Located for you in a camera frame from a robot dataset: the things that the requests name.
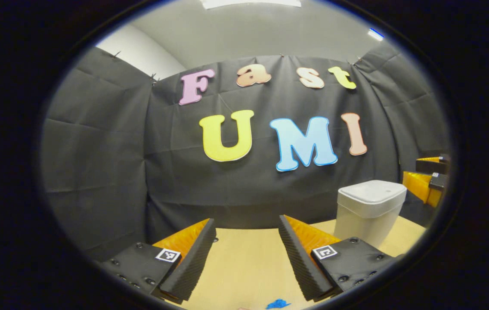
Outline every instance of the white plastic container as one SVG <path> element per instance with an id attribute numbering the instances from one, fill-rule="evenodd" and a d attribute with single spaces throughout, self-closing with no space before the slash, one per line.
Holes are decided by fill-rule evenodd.
<path id="1" fill-rule="evenodd" d="M 378 248 L 394 226 L 406 193 L 404 185 L 380 180 L 339 189 L 334 236 L 357 237 Z"/>

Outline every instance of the foam letter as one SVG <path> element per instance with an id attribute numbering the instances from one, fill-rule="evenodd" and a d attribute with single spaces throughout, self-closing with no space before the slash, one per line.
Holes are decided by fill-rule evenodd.
<path id="1" fill-rule="evenodd" d="M 305 136 L 288 118 L 275 119 L 270 122 L 269 126 L 277 131 L 279 137 L 281 160 L 276 165 L 278 171 L 291 171 L 298 167 L 298 161 L 292 157 L 292 150 L 296 152 L 306 167 L 311 162 L 314 148 L 316 156 L 313 162 L 316 165 L 330 165 L 337 162 L 338 157 L 333 153 L 329 137 L 328 119 L 319 116 L 311 118 Z"/>
<path id="2" fill-rule="evenodd" d="M 266 67 L 263 65 L 245 65 L 237 71 L 237 85 L 246 87 L 255 83 L 265 83 L 272 79 L 272 76 L 266 72 Z"/>
<path id="3" fill-rule="evenodd" d="M 241 159 L 252 147 L 252 131 L 250 118 L 254 115 L 252 110 L 233 112 L 231 118 L 237 121 L 237 144 L 233 147 L 224 147 L 221 143 L 221 123 L 225 120 L 223 115 L 212 115 L 201 119 L 199 125 L 203 128 L 203 146 L 205 154 L 215 161 L 236 161 Z"/>
<path id="4" fill-rule="evenodd" d="M 337 81 L 345 88 L 349 88 L 350 90 L 355 89 L 355 83 L 350 82 L 347 78 L 348 76 L 350 76 L 350 74 L 346 71 L 343 71 L 340 67 L 332 67 L 329 69 L 329 72 L 333 73 L 334 76 L 337 77 Z"/>
<path id="5" fill-rule="evenodd" d="M 323 88 L 325 82 L 319 78 L 319 73 L 311 68 L 298 68 L 296 73 L 300 76 L 300 82 L 309 88 Z"/>
<path id="6" fill-rule="evenodd" d="M 208 87 L 208 79 L 205 77 L 213 78 L 215 72 L 212 69 L 208 69 L 201 72 L 191 73 L 181 77 L 183 82 L 183 97 L 180 100 L 180 105 L 190 104 L 193 102 L 199 102 L 203 96 L 197 94 L 197 88 L 204 92 Z"/>
<path id="7" fill-rule="evenodd" d="M 344 113 L 340 117 L 346 122 L 348 132 L 350 133 L 350 154 L 356 156 L 367 153 L 367 146 L 363 143 L 361 129 L 359 128 L 359 115 L 355 113 Z"/>

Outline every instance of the black fabric backdrop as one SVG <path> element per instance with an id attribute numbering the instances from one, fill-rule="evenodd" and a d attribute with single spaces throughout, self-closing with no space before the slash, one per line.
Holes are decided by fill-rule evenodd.
<path id="1" fill-rule="evenodd" d="M 150 92 L 145 73 L 94 48 L 48 110 L 40 150 L 46 195 L 69 237 L 95 259 L 145 238 Z"/>
<path id="2" fill-rule="evenodd" d="M 264 65 L 272 79 L 237 86 L 237 70 L 252 63 Z M 347 90 L 327 71 L 335 65 L 350 73 L 356 90 Z M 305 87 L 298 67 L 317 70 L 325 87 Z M 210 68 L 216 76 L 202 100 L 178 105 L 181 77 Z M 199 120 L 225 116 L 222 141 L 231 147 L 237 127 L 229 116 L 245 109 L 254 111 L 248 155 L 238 161 L 209 159 Z M 349 154 L 350 138 L 340 118 L 345 112 L 361 117 L 364 155 Z M 290 118 L 305 133 L 314 116 L 329 119 L 338 162 L 278 172 L 278 138 L 269 122 Z M 154 242 L 209 217 L 220 228 L 271 228 L 280 214 L 308 223 L 333 219 L 339 188 L 371 179 L 400 182 L 402 170 L 413 171 L 420 155 L 445 151 L 442 123 L 420 71 L 385 43 L 355 65 L 313 57 L 248 57 L 190 69 L 154 87 L 138 69 L 94 48 L 51 104 L 42 171 L 61 225 L 101 260 L 131 242 Z"/>

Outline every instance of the blue letter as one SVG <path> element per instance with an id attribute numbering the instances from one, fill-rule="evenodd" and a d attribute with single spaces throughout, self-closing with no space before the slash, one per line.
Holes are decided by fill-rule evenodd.
<path id="1" fill-rule="evenodd" d="M 281 161 L 276 165 L 278 171 L 291 171 L 298 167 L 298 161 L 292 157 L 293 149 L 306 167 L 312 160 L 313 148 L 316 149 L 316 156 L 313 159 L 316 165 L 330 165 L 337 162 L 338 157 L 333 153 L 327 128 L 328 119 L 319 116 L 311 118 L 305 136 L 288 118 L 273 120 L 269 126 L 277 131 L 279 137 Z"/>

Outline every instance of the table surface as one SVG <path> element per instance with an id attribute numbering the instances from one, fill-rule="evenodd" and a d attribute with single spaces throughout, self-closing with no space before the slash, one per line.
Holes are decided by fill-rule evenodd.
<path id="1" fill-rule="evenodd" d="M 312 226 L 332 234 L 335 224 L 336 220 L 328 220 Z M 398 217 L 378 249 L 396 257 L 407 252 L 424 231 L 422 226 Z M 180 307 L 260 310 L 278 298 L 290 304 L 285 310 L 316 304 L 306 301 L 300 291 L 276 228 L 217 228 L 216 232 L 219 241 L 212 245 L 191 298 Z"/>

